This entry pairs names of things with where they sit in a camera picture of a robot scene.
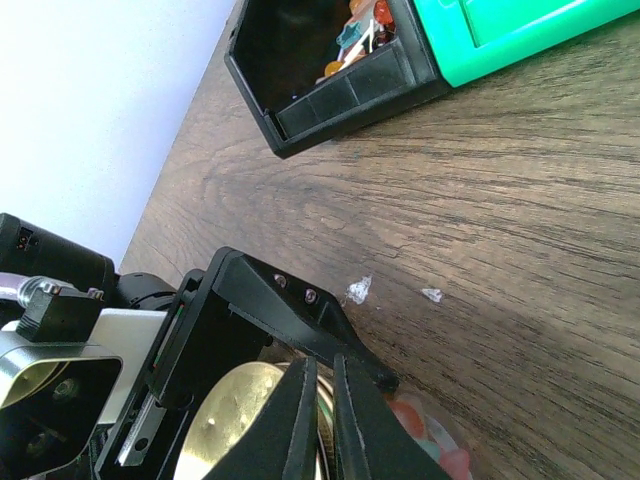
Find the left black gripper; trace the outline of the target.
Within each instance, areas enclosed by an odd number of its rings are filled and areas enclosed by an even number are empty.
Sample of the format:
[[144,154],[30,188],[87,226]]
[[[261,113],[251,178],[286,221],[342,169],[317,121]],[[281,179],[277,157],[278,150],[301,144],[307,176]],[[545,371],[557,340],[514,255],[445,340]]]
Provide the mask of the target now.
[[185,276],[161,332],[93,466],[98,479],[172,478],[210,389],[257,359],[269,336],[327,367],[354,357],[385,393],[399,386],[333,294],[231,247]]

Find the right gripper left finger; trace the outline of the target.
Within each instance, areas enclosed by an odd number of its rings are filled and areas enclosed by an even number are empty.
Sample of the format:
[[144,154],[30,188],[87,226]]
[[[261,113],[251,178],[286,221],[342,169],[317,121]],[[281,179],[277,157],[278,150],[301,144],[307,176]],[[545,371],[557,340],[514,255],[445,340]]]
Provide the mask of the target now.
[[313,479],[317,424],[316,361],[297,359],[246,433],[202,479]]

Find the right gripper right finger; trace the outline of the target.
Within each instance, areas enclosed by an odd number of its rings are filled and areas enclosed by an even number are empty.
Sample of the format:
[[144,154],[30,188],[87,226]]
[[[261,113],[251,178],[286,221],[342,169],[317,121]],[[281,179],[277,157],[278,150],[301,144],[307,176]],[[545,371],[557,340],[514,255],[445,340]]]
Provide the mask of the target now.
[[361,363],[334,358],[334,444],[339,479],[447,479],[410,437]]

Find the cream jar lid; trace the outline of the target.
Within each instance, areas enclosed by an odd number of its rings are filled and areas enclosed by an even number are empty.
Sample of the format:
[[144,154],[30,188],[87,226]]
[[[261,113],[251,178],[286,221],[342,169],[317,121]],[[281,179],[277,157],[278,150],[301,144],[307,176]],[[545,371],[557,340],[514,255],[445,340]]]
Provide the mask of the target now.
[[[290,364],[248,362],[227,373],[199,407],[180,450],[173,477],[202,479],[252,425]],[[333,387],[317,380],[317,479],[335,477]]]

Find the clear plastic jar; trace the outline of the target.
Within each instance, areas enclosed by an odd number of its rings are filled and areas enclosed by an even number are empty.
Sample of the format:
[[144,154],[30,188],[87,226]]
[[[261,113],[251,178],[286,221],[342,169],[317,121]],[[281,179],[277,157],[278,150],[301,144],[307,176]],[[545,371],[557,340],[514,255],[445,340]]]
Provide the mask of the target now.
[[400,389],[386,401],[409,436],[452,479],[480,479],[468,442],[449,414],[429,396]]

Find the black candy bin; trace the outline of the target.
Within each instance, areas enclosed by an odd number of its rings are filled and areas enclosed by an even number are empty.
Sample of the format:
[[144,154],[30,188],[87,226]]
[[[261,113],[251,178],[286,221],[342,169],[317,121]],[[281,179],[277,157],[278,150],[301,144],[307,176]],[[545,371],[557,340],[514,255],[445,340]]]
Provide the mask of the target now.
[[411,1],[244,1],[225,63],[272,152],[288,158],[451,87]]

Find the green candy bin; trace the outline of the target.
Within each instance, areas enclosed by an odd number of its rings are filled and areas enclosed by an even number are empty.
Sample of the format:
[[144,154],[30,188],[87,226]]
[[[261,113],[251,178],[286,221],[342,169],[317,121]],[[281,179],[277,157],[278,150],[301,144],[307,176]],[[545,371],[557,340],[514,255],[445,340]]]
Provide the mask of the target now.
[[639,9],[638,0],[423,0],[414,5],[439,70],[453,87]]

